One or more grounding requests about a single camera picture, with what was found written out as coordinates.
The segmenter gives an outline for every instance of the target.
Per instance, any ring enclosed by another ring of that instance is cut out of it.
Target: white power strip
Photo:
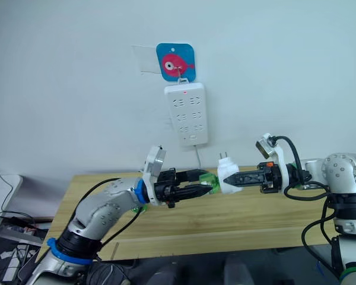
[[[182,146],[208,141],[206,94],[202,83],[165,87],[171,120]]]

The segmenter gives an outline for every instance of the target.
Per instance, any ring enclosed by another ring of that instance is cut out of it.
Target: white wall
[[[0,0],[0,170],[26,178],[13,208],[53,214],[73,175],[138,170],[153,144],[179,147],[159,74],[131,45],[188,42],[207,88],[205,167],[227,151],[262,161],[264,132],[300,156],[356,152],[356,0]]]

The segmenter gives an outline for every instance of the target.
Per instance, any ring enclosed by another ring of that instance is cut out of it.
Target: power strip
[[[206,94],[202,83],[165,87],[171,120],[182,146],[208,142]]]

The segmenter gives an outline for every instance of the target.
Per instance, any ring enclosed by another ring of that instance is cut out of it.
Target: blue sticker
[[[166,81],[177,81],[179,74],[190,82],[194,81],[196,77],[195,58],[191,45],[187,43],[160,43],[155,50],[162,77]]]

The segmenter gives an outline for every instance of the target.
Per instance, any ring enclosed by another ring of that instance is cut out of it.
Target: blue ring
[[[61,260],[75,263],[75,264],[80,264],[80,265],[90,265],[93,263],[92,259],[71,257],[71,256],[61,253],[55,245],[55,238],[48,239],[47,245],[50,246],[50,249],[52,250],[52,254],[54,254],[55,257],[58,257]]]
[[[142,194],[142,186],[144,184],[144,181],[141,179],[138,183],[137,183],[137,188],[135,189],[135,194],[138,198],[138,201],[140,201],[140,203],[146,204],[147,202],[144,199],[144,196]]]

